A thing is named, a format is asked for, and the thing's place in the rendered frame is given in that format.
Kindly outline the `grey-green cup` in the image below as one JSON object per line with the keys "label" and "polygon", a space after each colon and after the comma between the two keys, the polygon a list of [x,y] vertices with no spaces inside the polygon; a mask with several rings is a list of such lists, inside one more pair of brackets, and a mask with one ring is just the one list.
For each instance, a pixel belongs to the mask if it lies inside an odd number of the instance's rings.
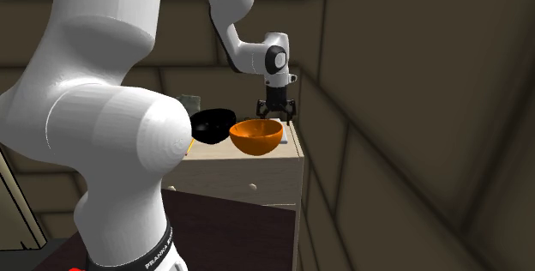
{"label": "grey-green cup", "polygon": [[181,94],[177,96],[177,100],[183,105],[190,117],[201,110],[200,96]]}

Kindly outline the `beige chest of drawers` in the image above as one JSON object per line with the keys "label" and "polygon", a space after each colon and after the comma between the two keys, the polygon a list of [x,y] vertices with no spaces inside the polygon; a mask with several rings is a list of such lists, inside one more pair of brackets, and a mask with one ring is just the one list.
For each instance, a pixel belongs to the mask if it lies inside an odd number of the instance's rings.
{"label": "beige chest of drawers", "polygon": [[298,236],[304,152],[294,123],[283,123],[286,142],[262,156],[242,153],[229,138],[215,145],[194,142],[183,161],[163,178],[164,188],[284,209],[295,213],[292,271],[298,271]]}

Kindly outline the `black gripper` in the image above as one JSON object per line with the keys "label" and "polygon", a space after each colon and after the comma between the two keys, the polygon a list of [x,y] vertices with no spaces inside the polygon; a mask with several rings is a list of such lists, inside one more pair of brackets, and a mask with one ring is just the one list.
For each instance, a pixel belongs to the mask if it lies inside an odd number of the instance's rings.
{"label": "black gripper", "polygon": [[287,87],[266,86],[266,101],[259,99],[256,103],[256,116],[266,119],[271,111],[284,111],[286,114],[286,124],[297,114],[296,101],[287,99]]}

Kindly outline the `white flat tablet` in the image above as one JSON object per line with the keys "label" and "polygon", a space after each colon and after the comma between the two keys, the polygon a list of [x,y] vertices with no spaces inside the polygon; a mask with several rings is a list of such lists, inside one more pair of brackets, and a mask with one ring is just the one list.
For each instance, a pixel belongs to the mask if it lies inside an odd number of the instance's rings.
{"label": "white flat tablet", "polygon": [[287,144],[288,143],[288,139],[287,139],[285,124],[279,118],[274,118],[274,121],[277,121],[278,123],[280,123],[282,125],[282,128],[283,128],[280,144]]}

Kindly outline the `beige black-edged panel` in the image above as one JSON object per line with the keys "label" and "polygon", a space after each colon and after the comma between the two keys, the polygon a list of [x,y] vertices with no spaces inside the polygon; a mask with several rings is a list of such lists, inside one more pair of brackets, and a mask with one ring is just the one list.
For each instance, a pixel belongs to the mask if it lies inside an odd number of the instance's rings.
{"label": "beige black-edged panel", "polygon": [[40,250],[46,243],[0,148],[0,251]]}

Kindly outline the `black bowl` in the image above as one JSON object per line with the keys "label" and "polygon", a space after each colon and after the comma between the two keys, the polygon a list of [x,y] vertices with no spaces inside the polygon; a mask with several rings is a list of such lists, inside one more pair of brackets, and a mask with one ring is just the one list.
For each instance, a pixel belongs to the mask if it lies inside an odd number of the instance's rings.
{"label": "black bowl", "polygon": [[198,142],[213,145],[229,136],[229,130],[237,122],[237,117],[232,110],[213,108],[193,114],[190,122],[192,137]]}

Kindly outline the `orange bowl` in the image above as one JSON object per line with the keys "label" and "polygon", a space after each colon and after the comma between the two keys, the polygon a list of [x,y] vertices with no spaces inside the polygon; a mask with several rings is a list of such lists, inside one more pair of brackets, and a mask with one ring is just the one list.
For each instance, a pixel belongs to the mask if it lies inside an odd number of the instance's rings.
{"label": "orange bowl", "polygon": [[250,119],[234,124],[229,135],[233,145],[242,153],[261,156],[279,146],[283,125],[272,119]]}

